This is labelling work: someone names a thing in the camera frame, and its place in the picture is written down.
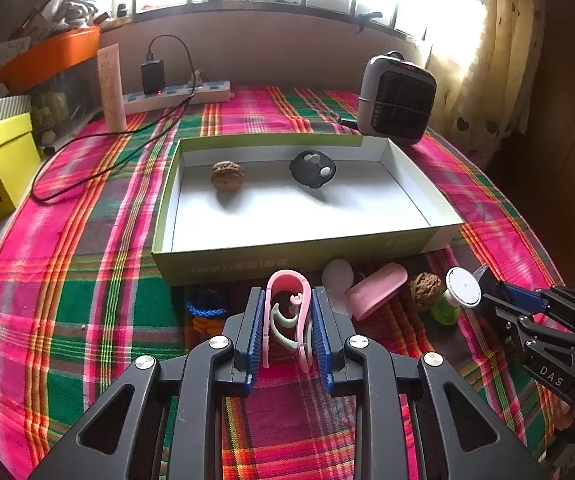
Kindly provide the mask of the person's right hand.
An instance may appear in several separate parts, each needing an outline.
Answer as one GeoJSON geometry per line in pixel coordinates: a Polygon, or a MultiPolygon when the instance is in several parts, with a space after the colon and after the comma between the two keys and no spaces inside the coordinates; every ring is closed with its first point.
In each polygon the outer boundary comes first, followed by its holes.
{"type": "Polygon", "coordinates": [[[557,431],[563,431],[575,422],[575,408],[563,400],[556,400],[553,408],[553,424],[557,431]]]}

